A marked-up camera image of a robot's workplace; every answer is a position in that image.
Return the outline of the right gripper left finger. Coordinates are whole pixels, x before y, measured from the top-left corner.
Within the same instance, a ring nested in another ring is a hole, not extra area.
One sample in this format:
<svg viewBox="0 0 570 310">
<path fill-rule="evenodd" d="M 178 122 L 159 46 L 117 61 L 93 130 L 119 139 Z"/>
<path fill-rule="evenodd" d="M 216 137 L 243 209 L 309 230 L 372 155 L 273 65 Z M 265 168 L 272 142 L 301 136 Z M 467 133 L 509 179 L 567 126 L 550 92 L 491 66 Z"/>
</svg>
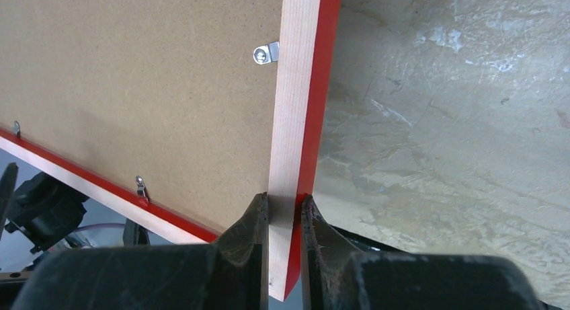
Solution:
<svg viewBox="0 0 570 310">
<path fill-rule="evenodd" d="M 266 309 L 268 197 L 211 243 L 70 249 L 47 257 L 13 309 Z"/>
</svg>

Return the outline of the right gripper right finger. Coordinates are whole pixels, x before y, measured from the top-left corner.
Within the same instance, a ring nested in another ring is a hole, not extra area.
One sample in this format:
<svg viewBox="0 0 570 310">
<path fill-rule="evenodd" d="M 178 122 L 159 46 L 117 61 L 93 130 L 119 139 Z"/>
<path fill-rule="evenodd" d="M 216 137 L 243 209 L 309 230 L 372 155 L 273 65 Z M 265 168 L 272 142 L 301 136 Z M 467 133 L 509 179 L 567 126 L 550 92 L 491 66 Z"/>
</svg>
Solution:
<svg viewBox="0 0 570 310">
<path fill-rule="evenodd" d="M 305 309 L 542 309 L 511 261 L 497 256 L 364 251 L 312 196 L 300 212 Z"/>
</svg>

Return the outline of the brown backing board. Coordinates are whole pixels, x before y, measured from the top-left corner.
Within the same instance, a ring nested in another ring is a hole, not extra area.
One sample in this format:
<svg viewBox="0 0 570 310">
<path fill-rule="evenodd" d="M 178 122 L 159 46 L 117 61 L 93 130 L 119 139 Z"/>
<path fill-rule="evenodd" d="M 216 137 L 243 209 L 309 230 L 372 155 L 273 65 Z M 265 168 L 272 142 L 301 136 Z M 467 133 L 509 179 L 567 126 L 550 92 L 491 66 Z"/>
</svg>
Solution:
<svg viewBox="0 0 570 310">
<path fill-rule="evenodd" d="M 1 0 L 1 125 L 222 232 L 268 186 L 282 0 Z"/>
</svg>

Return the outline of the red picture frame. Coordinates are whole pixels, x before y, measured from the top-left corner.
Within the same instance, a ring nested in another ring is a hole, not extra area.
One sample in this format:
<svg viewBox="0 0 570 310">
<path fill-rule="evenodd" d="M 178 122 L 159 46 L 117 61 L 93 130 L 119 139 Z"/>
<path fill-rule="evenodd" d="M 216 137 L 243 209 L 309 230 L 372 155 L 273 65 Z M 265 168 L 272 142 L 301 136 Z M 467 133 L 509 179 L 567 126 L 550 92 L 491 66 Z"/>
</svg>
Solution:
<svg viewBox="0 0 570 310">
<path fill-rule="evenodd" d="M 300 272 L 296 205 L 312 191 L 340 0 L 282 0 L 277 40 L 254 48 L 275 65 L 269 160 L 269 294 L 283 301 Z M 219 231 L 157 204 L 143 178 L 122 187 L 1 125 L 1 148 L 174 243 L 202 243 Z"/>
</svg>

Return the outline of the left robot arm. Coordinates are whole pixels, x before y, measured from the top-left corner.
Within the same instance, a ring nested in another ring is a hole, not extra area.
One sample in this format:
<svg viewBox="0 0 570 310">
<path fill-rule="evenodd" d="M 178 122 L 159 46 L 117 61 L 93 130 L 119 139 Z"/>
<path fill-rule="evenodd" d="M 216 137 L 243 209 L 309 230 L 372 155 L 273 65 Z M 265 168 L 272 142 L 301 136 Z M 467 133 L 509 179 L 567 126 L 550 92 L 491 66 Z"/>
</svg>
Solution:
<svg viewBox="0 0 570 310">
<path fill-rule="evenodd" d="M 1 232 L 27 238 L 32 258 L 16 266 L 12 277 L 32 271 L 60 243 L 65 249 L 92 248 L 78 236 L 85 231 L 121 229 L 125 246 L 151 243 L 149 231 L 131 219 L 83 225 L 88 196 L 43 171 L 16 186 L 18 173 L 19 166 L 11 162 L 1 175 Z"/>
</svg>

